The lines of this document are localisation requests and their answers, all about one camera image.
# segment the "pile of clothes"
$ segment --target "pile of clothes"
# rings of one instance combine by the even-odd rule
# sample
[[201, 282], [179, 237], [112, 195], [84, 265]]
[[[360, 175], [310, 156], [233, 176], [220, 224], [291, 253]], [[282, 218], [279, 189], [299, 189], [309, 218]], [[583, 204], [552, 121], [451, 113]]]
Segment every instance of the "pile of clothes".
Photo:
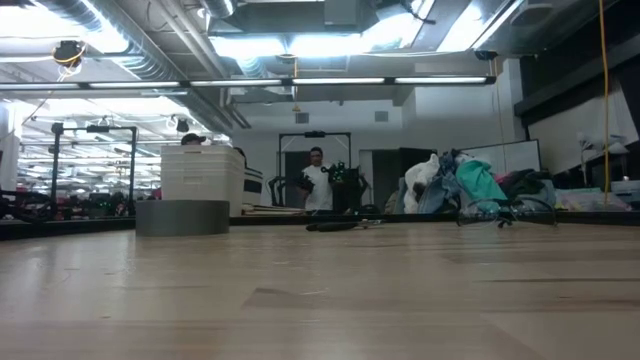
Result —
[[536, 197], [555, 205], [555, 189], [547, 172], [533, 169], [491, 173], [491, 165], [457, 150], [417, 164], [400, 179], [394, 214], [435, 214], [460, 211], [464, 200], [515, 200]]

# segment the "ceiling vent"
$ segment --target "ceiling vent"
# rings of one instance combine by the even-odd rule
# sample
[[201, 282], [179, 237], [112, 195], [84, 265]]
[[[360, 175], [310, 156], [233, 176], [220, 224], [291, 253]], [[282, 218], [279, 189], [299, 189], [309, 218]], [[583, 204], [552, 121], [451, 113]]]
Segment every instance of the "ceiling vent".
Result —
[[309, 113], [296, 113], [296, 124], [308, 124]]
[[389, 122], [389, 112], [388, 111], [376, 111], [375, 120], [376, 120], [376, 122]]

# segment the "teal jacket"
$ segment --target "teal jacket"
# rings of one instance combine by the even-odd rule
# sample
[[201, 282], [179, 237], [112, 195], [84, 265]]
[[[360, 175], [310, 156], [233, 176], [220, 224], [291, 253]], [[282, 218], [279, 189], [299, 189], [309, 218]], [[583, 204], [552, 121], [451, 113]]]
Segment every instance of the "teal jacket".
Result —
[[490, 168], [491, 165], [478, 160], [467, 161], [458, 166], [456, 178], [472, 200], [507, 199], [489, 173]]

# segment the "wood grain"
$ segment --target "wood grain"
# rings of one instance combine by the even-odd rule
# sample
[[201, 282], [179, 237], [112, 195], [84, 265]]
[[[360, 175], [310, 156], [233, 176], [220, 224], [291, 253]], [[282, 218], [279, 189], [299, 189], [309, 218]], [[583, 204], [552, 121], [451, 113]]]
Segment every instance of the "wood grain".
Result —
[[304, 226], [0, 243], [2, 359], [639, 359], [640, 231]]

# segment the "white t-shirt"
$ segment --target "white t-shirt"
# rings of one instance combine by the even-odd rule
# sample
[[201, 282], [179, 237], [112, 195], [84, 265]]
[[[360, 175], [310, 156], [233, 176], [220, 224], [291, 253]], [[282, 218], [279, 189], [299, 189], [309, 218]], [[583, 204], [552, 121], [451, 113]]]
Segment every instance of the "white t-shirt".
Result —
[[332, 164], [323, 162], [321, 166], [309, 166], [302, 170], [315, 184], [307, 197], [306, 210], [333, 210], [333, 190], [329, 185], [329, 173], [323, 173], [322, 167], [329, 169]]

